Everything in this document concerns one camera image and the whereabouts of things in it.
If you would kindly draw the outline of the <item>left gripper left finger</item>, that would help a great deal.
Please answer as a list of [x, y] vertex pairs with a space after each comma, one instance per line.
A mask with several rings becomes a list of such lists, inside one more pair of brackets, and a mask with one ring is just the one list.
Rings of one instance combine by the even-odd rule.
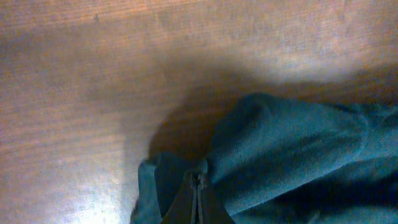
[[197, 175], [187, 172], [161, 224], [196, 224]]

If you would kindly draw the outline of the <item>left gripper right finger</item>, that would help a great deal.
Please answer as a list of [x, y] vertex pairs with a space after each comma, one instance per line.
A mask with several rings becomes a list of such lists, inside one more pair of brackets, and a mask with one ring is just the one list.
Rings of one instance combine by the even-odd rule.
[[233, 219], [219, 202], [206, 174], [198, 176], [197, 217], [199, 224], [234, 224]]

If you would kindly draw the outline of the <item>dark green Nike t-shirt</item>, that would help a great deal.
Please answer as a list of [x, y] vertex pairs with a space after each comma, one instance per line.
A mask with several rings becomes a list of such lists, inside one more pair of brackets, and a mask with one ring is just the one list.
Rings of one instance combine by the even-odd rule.
[[167, 123], [138, 168], [131, 222], [161, 223], [187, 172], [197, 190], [207, 175], [235, 223], [396, 223], [397, 106], [257, 93], [214, 131]]

